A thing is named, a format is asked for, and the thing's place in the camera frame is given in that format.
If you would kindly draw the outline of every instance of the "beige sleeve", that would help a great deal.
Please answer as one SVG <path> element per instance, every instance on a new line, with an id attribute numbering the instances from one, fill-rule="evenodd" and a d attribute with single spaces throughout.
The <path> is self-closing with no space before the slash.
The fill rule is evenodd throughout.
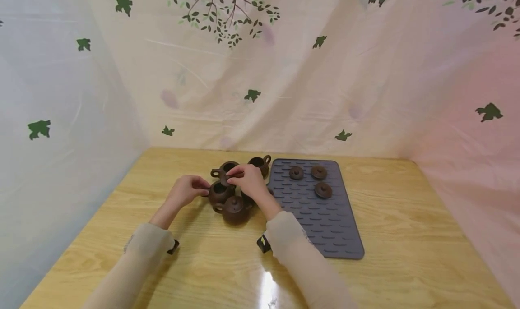
<path id="1" fill-rule="evenodd" d="M 174 244 L 167 230 L 149 223 L 138 227 L 123 256 L 90 295 L 83 309 L 131 309 L 146 278 Z"/>
<path id="2" fill-rule="evenodd" d="M 357 308 L 345 281 L 308 241 L 307 234 L 292 213 L 278 213 L 267 222 L 264 235 L 274 257 L 287 268 L 309 308 Z"/>

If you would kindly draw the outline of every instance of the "clay teapot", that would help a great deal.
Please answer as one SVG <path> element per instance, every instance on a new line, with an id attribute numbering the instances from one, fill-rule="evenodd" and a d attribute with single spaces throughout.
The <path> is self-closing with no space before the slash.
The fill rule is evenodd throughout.
<path id="1" fill-rule="evenodd" d="M 217 203 L 215 207 L 227 223 L 237 225 L 249 219 L 252 205 L 246 204 L 240 196 L 231 196 L 224 204 Z"/>
<path id="2" fill-rule="evenodd" d="M 223 186 L 229 186 L 227 180 L 228 176 L 226 175 L 227 172 L 229 172 L 232 168 L 238 165 L 238 162 L 235 161 L 227 161 L 220 166 L 218 169 L 212 169 L 211 170 L 211 176 L 213 178 L 220 178 L 220 183 Z"/>
<path id="3" fill-rule="evenodd" d="M 211 185 L 209 188 L 208 199 L 216 213 L 220 213 L 220 211 L 216 208 L 216 205 L 224 204 L 227 199 L 235 195 L 235 188 L 236 187 L 233 185 L 223 186 L 219 180 Z"/>
<path id="4" fill-rule="evenodd" d="M 264 179 L 267 178 L 267 175 L 269 175 L 269 164 L 271 163 L 270 155 L 267 155 L 264 158 L 260 158 L 260 157 L 251 158 L 251 160 L 248 163 L 250 163 L 251 165 L 254 165 L 255 167 L 260 168 L 261 175 L 264 177 Z"/>
<path id="5" fill-rule="evenodd" d="M 270 193 L 271 195 L 274 196 L 274 192 L 273 192 L 272 189 L 270 189 L 269 187 L 267 187 L 267 190 L 269 191 L 269 193 Z M 241 195 L 242 198 L 244 199 L 244 203 L 245 203 L 245 204 L 251 204 L 251 207 L 253 207 L 253 206 L 256 204 L 256 202 L 253 200 L 253 198 L 250 197 L 249 195 L 247 195 L 246 193 L 244 193 L 244 191 L 243 191 L 242 189 L 240 190 L 240 195 Z"/>

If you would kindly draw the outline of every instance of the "table surface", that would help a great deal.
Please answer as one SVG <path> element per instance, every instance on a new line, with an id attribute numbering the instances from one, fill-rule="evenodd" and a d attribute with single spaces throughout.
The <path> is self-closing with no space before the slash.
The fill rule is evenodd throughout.
<path id="1" fill-rule="evenodd" d="M 271 155 L 338 162 L 366 254 L 328 261 L 360 308 L 514 308 L 413 162 Z M 221 163 L 253 156 L 264 154 L 148 149 L 21 308 L 81 308 L 175 179 L 184 173 L 211 179 Z M 257 248 L 264 229 L 259 211 L 236 228 L 206 199 L 195 199 L 170 228 L 181 246 L 147 280 L 135 308 L 304 308 L 285 268 Z"/>

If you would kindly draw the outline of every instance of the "hand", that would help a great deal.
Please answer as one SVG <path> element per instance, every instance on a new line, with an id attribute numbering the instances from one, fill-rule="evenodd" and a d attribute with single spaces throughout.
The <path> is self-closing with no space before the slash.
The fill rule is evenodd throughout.
<path id="1" fill-rule="evenodd" d="M 201 176 L 184 175 L 177 179 L 164 203 L 181 209 L 191 203 L 195 197 L 207 196 L 210 187 Z"/>
<path id="2" fill-rule="evenodd" d="M 179 210 L 191 203 L 195 197 L 207 196 L 209 187 L 209 183 L 201 176 L 182 176 L 177 179 L 164 204 L 153 215 L 149 223 L 167 230 Z"/>
<path id="3" fill-rule="evenodd" d="M 243 173 L 240 177 L 231 177 L 228 183 L 239 186 L 249 197 L 251 197 L 260 207 L 267 221 L 271 220 L 282 211 L 280 204 L 267 190 L 260 168 L 254 165 L 238 165 L 227 172 L 228 176 L 236 176 Z"/>
<path id="4" fill-rule="evenodd" d="M 244 193 L 249 195 L 252 199 L 255 199 L 255 196 L 261 196 L 265 193 L 269 194 L 269 191 L 265 186 L 264 178 L 261 175 L 260 168 L 251 164 L 238 165 L 229 170 L 227 175 L 235 176 L 240 173 L 243 173 L 240 178 L 232 177 L 228 179 L 228 183 L 239 186 L 240 189 L 242 189 Z"/>

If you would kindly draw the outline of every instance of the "gray mat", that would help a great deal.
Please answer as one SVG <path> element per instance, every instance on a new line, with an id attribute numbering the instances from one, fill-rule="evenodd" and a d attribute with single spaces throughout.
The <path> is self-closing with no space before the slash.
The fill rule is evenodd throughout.
<path id="1" fill-rule="evenodd" d="M 328 171 L 322 180 L 332 187 L 332 197 L 321 199 L 314 193 L 320 180 L 311 176 L 311 168 L 324 166 Z M 289 178 L 292 166 L 304 170 L 302 180 Z M 335 161 L 276 159 L 271 165 L 269 185 L 281 207 L 292 212 L 307 236 L 324 257 L 361 259 L 365 249 L 359 236 L 345 184 Z"/>

